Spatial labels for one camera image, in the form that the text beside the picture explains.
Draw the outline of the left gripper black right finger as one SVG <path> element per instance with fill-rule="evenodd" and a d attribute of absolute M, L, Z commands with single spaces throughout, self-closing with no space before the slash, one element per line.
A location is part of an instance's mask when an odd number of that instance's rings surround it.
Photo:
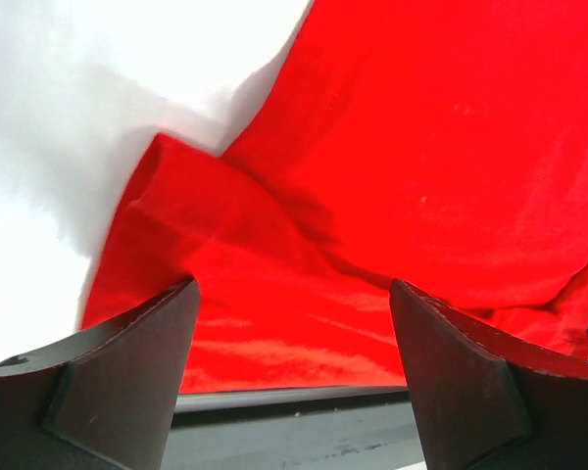
<path fill-rule="evenodd" d="M 390 305 L 430 469 L 588 469 L 588 361 L 395 280 Z"/>

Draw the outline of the red t shirt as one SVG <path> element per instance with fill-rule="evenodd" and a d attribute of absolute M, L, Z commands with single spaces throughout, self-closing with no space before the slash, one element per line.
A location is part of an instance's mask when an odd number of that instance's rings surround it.
<path fill-rule="evenodd" d="M 588 359 L 588 1 L 317 1 L 215 158 L 158 134 L 82 324 L 186 276 L 185 393 L 404 383 L 388 291 Z"/>

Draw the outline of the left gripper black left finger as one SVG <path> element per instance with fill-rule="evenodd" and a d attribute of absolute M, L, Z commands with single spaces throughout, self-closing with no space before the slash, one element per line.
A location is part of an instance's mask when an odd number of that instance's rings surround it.
<path fill-rule="evenodd" d="M 186 279 L 0 362 L 0 469 L 158 469 L 200 303 Z"/>

